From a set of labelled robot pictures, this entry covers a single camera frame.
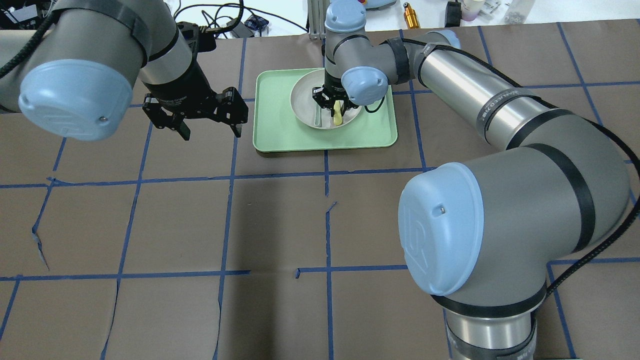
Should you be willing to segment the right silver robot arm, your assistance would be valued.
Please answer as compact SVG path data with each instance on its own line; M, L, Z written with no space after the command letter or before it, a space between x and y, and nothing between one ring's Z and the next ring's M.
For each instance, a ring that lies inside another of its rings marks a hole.
M357 0L327 6L318 104L369 106L418 80L497 153L413 177L398 235L418 287L445 311L453 360L531 360L537 309L619 239L637 155L614 132L544 101L460 48L452 30L372 45Z

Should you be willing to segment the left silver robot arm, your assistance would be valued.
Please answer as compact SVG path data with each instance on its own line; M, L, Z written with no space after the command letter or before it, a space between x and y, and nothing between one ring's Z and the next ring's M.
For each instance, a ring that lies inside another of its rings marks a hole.
M238 89L212 90L197 61L217 29L176 22L162 0L58 0L35 30L1 31L1 112L47 132L102 141L119 127L136 81L157 129L190 138L186 119L249 120Z

